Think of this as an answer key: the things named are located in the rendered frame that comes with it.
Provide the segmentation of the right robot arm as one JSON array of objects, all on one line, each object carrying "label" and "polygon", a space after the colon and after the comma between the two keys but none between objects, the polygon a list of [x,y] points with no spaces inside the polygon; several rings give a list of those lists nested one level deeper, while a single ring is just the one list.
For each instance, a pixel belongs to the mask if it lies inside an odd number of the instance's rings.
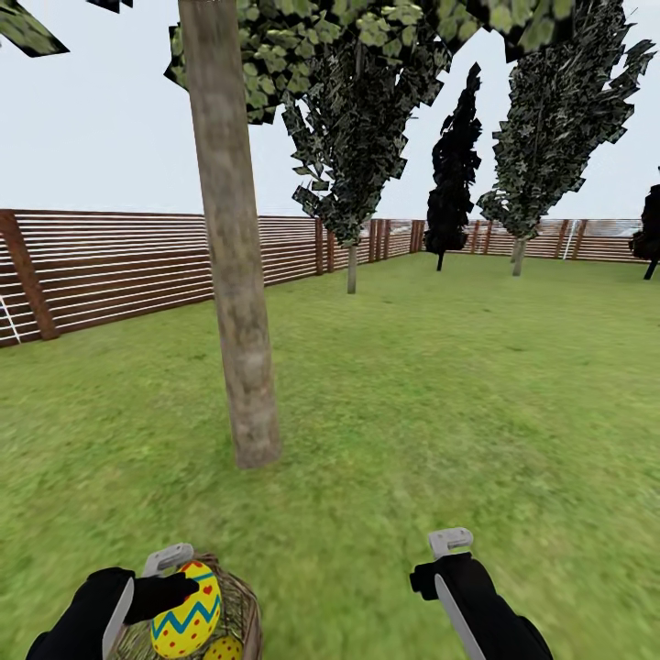
[{"label": "right robot arm", "polygon": [[415,566],[412,590],[441,601],[470,660],[553,660],[542,634],[496,595],[489,572],[470,551],[448,551],[472,545],[466,527],[432,531],[428,538],[434,562]]}]

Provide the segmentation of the wicker basket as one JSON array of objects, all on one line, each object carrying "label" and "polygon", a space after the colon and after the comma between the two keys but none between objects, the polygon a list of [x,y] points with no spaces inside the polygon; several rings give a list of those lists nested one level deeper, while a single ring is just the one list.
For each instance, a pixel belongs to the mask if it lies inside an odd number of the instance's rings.
[{"label": "wicker basket", "polygon": [[[175,573],[179,573],[181,567],[190,562],[201,562],[206,564],[219,581],[221,590],[221,623],[223,633],[231,636],[231,625],[236,629],[236,635],[243,645],[242,660],[262,660],[263,632],[261,630],[260,609],[256,594],[251,586],[242,578],[236,577],[229,571],[223,571],[219,566],[215,553],[193,553],[190,560],[177,564]],[[238,606],[238,609],[236,607]],[[235,618],[236,617],[236,618]],[[238,621],[237,621],[238,620]],[[105,660],[133,660],[134,655],[141,645],[143,636],[136,633],[140,623],[122,626],[111,651]],[[131,636],[133,635],[133,636]],[[125,645],[128,638],[130,645]],[[125,647],[123,647],[125,645]]]}]

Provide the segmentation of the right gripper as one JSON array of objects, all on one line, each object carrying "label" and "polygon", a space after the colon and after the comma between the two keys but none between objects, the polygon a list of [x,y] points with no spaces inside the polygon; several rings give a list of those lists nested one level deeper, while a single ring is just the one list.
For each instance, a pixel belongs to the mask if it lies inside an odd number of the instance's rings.
[{"label": "right gripper", "polygon": [[413,591],[420,591],[424,600],[436,600],[435,573],[440,570],[442,558],[429,564],[415,566],[414,573],[410,574]]}]

